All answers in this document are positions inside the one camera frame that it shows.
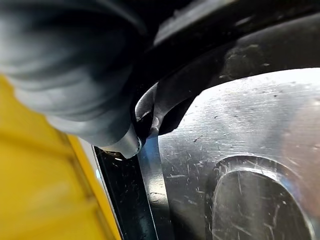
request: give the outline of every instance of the scratched metal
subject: scratched metal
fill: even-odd
[[[291,202],[300,209],[299,216],[303,219],[299,218],[301,224],[292,231],[304,231],[307,227],[311,239],[320,239],[319,76],[318,68],[295,69],[243,78],[209,88],[194,100],[177,129],[158,137],[167,200],[176,237],[202,240],[212,239],[212,234],[218,236],[213,227],[216,226],[214,213],[208,216],[207,211],[208,208],[217,207],[210,205],[214,203],[213,198],[217,197],[215,189],[208,189],[211,176],[220,161],[226,158],[224,161],[228,161],[232,156],[249,156],[264,158],[281,166],[281,171],[271,168],[264,171],[258,160],[251,161],[257,172],[252,170],[255,168],[252,166],[247,169],[245,164],[243,168],[241,164],[238,166],[239,171],[251,173],[248,178],[252,184],[256,183],[258,189],[267,191],[264,195],[274,199],[273,207],[265,209],[273,208],[274,213],[279,204],[277,194],[281,190],[269,191],[269,188],[260,186],[256,176],[258,174],[266,177],[263,183],[275,182],[279,188],[285,189],[287,195],[293,198]],[[226,178],[228,182],[228,174],[222,178],[220,187],[213,188],[223,191],[223,179]],[[246,180],[245,176],[241,177],[241,181]],[[238,185],[226,185],[232,191],[239,191]],[[243,192],[250,196],[250,189]],[[244,204],[246,200],[241,197],[237,195],[233,201]],[[266,204],[262,200],[257,201],[258,204]],[[231,219],[239,217],[239,211],[227,214],[230,214],[228,218]],[[247,219],[244,225],[234,224],[244,230],[240,233],[242,236],[245,231],[251,230],[250,224],[254,221]],[[282,219],[277,221],[293,219],[282,215]],[[228,230],[237,230],[231,221],[223,223],[228,224]],[[290,239],[286,235],[281,235],[281,238],[272,235],[272,222],[266,224],[268,226],[263,229],[268,237],[265,239]],[[250,233],[251,238],[241,239],[259,239],[254,233]],[[213,239],[219,240],[221,237],[216,236]]]

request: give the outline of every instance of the gray glove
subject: gray glove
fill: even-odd
[[[135,48],[129,42],[143,24],[115,6],[77,2],[0,0],[0,72],[17,99],[55,128],[130,158],[139,140],[124,86]]]

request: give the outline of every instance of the scratch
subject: scratch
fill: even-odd
[[[196,203],[195,201],[192,201],[190,199],[188,200],[188,203],[198,206],[198,203]]]
[[[188,176],[190,177],[189,163],[186,163],[186,167],[188,168]]]
[[[191,157],[191,154],[187,151],[188,155],[189,155],[189,159],[188,160],[191,160],[192,157]]]
[[[213,234],[213,236],[218,240],[223,240],[221,237],[217,236],[215,233]]]
[[[198,193],[198,194],[205,194],[204,191],[200,191],[200,190],[199,190],[199,187],[195,190],[195,192]]]
[[[286,159],[288,159],[288,160],[289,160],[289,162],[290,162],[290,163],[292,163],[293,165],[299,166],[299,164],[298,164],[298,163],[296,163],[295,161],[293,161],[291,158],[286,157]]]
[[[151,194],[165,195],[165,194],[159,193],[159,192],[150,192],[149,195],[151,195]]]
[[[272,240],[275,240],[274,230],[273,230],[272,226],[270,226],[267,223],[263,223],[263,225],[266,226],[269,229],[269,231],[271,233]]]
[[[203,135],[196,137],[195,139],[193,139],[193,142],[195,143],[198,139],[202,138]]]
[[[241,232],[244,232],[245,234],[247,234],[248,236],[252,236],[252,234],[250,232],[248,232],[247,230],[245,230],[243,227],[238,226],[236,224],[234,224],[233,222],[231,223],[232,226],[234,226],[236,229],[238,229]]]
[[[166,178],[167,179],[177,179],[177,178],[186,178],[187,175],[182,175],[182,174],[178,174],[178,175],[171,175],[170,176],[167,176]]]
[[[275,208],[275,211],[274,211],[274,216],[273,216],[273,219],[272,219],[272,224],[273,224],[274,228],[277,226],[277,216],[278,216],[279,208],[280,208],[280,205],[277,204],[276,208]]]
[[[240,172],[238,172],[238,184],[239,184],[240,194],[242,195],[242,189],[241,189],[241,183],[240,183]]]

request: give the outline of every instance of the yellow panel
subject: yellow panel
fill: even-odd
[[[18,103],[1,77],[0,239],[121,239],[77,139]]]

